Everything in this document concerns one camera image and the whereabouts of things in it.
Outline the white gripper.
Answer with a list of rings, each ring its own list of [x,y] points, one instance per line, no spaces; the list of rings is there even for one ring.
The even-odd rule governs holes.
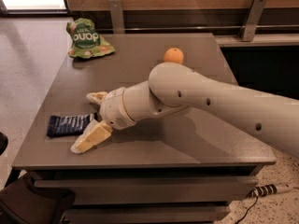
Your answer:
[[[90,92],[86,98],[93,104],[100,105],[99,114],[102,121],[92,120],[78,137],[71,151],[75,154],[85,153],[94,146],[107,140],[113,129],[123,130],[135,125],[124,106],[125,88],[121,87],[107,93],[106,91]]]

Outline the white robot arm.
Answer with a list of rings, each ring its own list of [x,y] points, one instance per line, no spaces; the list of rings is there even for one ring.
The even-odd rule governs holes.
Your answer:
[[[88,124],[71,147],[76,154],[102,143],[114,130],[195,107],[299,158],[298,101],[219,82],[179,63],[160,63],[142,83],[92,92],[87,99],[100,105],[102,120]]]

